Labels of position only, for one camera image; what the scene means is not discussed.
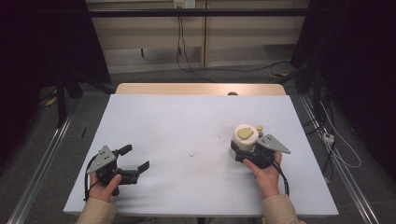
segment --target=black cable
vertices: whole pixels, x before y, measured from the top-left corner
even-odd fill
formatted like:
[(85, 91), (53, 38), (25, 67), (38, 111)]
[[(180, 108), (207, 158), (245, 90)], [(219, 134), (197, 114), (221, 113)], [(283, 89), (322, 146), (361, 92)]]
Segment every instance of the black cable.
[(290, 188), (289, 188), (289, 182), (288, 179), (286, 178), (286, 176), (283, 174), (282, 169), (280, 168), (280, 164), (274, 160), (274, 161), (270, 161), (268, 156), (265, 155), (264, 153), (260, 152), (259, 150), (257, 151), (266, 161), (270, 162), (271, 165), (279, 172), (279, 174), (282, 176), (283, 178), (283, 184), (285, 187), (285, 193), (290, 196)]
[[(180, 33), (181, 33), (181, 38), (182, 38), (182, 41), (183, 41), (184, 56), (185, 56), (185, 58), (186, 58), (187, 65), (189, 66), (190, 70), (186, 70), (186, 69), (182, 68), (182, 67), (180, 66), (179, 61), (178, 61), (178, 50), (180, 49)], [(208, 79), (208, 78), (199, 76), (199, 75), (196, 74), (195, 71), (191, 68), (190, 62), (189, 62), (189, 58), (187, 57), (187, 52), (186, 52), (186, 43), (185, 43), (185, 41), (184, 41), (183, 19), (182, 19), (181, 17), (178, 17), (177, 65), (178, 65), (178, 67), (179, 67), (181, 70), (186, 71), (186, 72), (192, 72), (196, 77), (198, 77), (198, 78), (200, 78), (200, 79), (203, 79), (203, 80), (209, 81), (209, 82), (213, 82), (213, 83), (217, 83), (217, 81), (214, 81), (214, 80), (211, 80), (211, 79)]]
[[(183, 42), (183, 51), (184, 51), (184, 55), (187, 61), (187, 65), (189, 66), (190, 70), (182, 68), (180, 66), (180, 62), (178, 60), (178, 54), (179, 54), (179, 49), (180, 49), (180, 38), (182, 39)], [(180, 70), (185, 71), (185, 72), (193, 72), (195, 74), (195, 72), (199, 72), (199, 71), (224, 71), (224, 72), (255, 72), (255, 71), (260, 71), (266, 68), (270, 68), (271, 69), (271, 78), (273, 76), (272, 74), (272, 67), (274, 65), (277, 64), (281, 64), (281, 63), (290, 63), (289, 61), (282, 61), (282, 62), (277, 62), (277, 63), (272, 63), (270, 65), (265, 65), (264, 67), (260, 67), (260, 68), (253, 68), (253, 69), (246, 69), (246, 70), (238, 70), (238, 69), (227, 69), (227, 68), (200, 68), (200, 69), (192, 69), (190, 62), (189, 62), (189, 58), (187, 56), (187, 52), (186, 52), (186, 44), (184, 41), (184, 27), (183, 27), (183, 19), (181, 17), (178, 17), (178, 41), (177, 41), (177, 65), (179, 67)], [(204, 77), (200, 77), (197, 74), (195, 74), (196, 77), (204, 79), (206, 81), (210, 81), (210, 82), (216, 82), (214, 80), (210, 80), (208, 78), (204, 78)]]
[(92, 162), (96, 159), (96, 156), (92, 157), (92, 159), (88, 162), (87, 169), (86, 169), (86, 171), (85, 171), (85, 179), (84, 179), (84, 189), (85, 189), (85, 191), (84, 191), (84, 193), (85, 193), (84, 201), (85, 201), (85, 202), (87, 202), (87, 201), (88, 201), (88, 198), (90, 197), (90, 189), (91, 189), (91, 188), (88, 189), (88, 175), (87, 175), (87, 172), (88, 172), (88, 169), (90, 169)]

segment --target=gray floor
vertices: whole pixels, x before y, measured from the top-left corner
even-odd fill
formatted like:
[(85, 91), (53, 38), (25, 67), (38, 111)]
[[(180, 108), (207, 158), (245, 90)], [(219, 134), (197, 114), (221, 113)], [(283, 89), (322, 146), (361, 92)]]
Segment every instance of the gray floor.
[[(261, 68), (263, 65), (233, 66), (227, 69), (252, 69)], [(288, 73), (292, 68), (287, 64), (275, 65), (274, 73)], [(167, 70), (156, 72), (141, 72), (133, 74), (112, 75), (113, 84), (109, 87), (116, 88), (121, 82), (206, 82), (198, 76), (221, 83), (266, 83), (270, 79), (270, 69), (254, 72), (235, 71), (201, 71), (197, 74), (180, 70)], [(84, 95), (81, 99), (67, 98), (67, 107), (71, 111), (76, 107), (76, 112), (70, 122), (64, 140), (54, 155), (52, 164), (44, 176), (43, 183), (25, 217), (25, 223), (74, 223), (77, 218), (63, 213), (67, 197), (73, 187), (74, 179), (80, 170), (86, 153), (90, 147), (100, 119), (106, 109), (108, 95), (99, 92), (89, 85), (81, 84)], [(297, 94), (293, 82), (285, 86), (296, 108), (302, 124), (308, 122), (307, 111), (302, 103), (302, 97), (309, 99), (310, 94)], [(356, 136), (344, 117), (342, 111), (332, 102), (337, 131), (352, 145), (362, 160), (362, 166), (357, 169), (348, 169), (361, 187), (372, 206), (375, 217), (381, 223), (396, 223), (396, 184), (382, 167), (367, 152), (363, 142)], [(18, 204), (19, 199), (26, 190), (30, 179), (35, 174), (35, 169), (46, 152), (51, 138), (55, 133), (57, 124), (56, 105), (39, 107), (29, 126), (28, 133), (21, 141), (18, 150), (10, 158), (0, 175), (0, 223), (7, 223), (10, 215)], [(313, 125), (304, 128), (307, 132), (314, 129)], [(308, 141), (317, 157), (320, 167), (324, 165), (327, 153), (316, 133), (307, 136)], [(350, 149), (336, 137), (336, 146), (343, 159), (356, 164), (356, 157)], [(335, 204), (340, 212), (336, 217), (308, 218), (301, 217), (307, 223), (366, 223), (357, 208), (357, 202), (351, 197), (341, 175), (334, 168), (329, 189)], [(129, 223), (129, 218), (119, 217), (116, 223)]]

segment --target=black curtain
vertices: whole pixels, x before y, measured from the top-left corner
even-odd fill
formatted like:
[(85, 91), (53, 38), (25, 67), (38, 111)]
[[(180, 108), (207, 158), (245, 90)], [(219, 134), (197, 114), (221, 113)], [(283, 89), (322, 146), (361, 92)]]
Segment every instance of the black curtain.
[[(332, 98), (373, 157), (396, 179), (396, 26), (388, 1), (346, 1), (348, 7), (334, 42), (319, 68)], [(318, 38), (319, 21), (306, 21), (293, 60), (298, 66)]]
[(55, 86), (61, 72), (110, 83), (105, 58), (89, 17), (47, 14), (47, 9), (88, 11), (84, 0), (0, 1), (0, 136), (4, 161), (35, 112), (38, 93)]

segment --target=beige sleeve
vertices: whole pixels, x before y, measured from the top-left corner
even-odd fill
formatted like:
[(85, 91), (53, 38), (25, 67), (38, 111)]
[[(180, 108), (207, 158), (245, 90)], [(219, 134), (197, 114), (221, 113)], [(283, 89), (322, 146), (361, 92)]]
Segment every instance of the beige sleeve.
[(299, 221), (293, 204), (286, 194), (279, 194), (262, 200), (262, 209), (267, 224), (303, 224)]
[(79, 215), (77, 224), (111, 223), (116, 216), (117, 207), (102, 200), (90, 198)]

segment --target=wall outlet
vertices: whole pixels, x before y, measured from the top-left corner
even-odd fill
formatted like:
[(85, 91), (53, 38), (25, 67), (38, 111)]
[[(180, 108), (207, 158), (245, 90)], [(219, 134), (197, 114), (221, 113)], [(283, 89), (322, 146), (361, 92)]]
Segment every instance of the wall outlet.
[(195, 8), (195, 0), (184, 0), (184, 8)]
[(174, 0), (174, 7), (175, 8), (184, 8), (184, 1), (185, 0)]

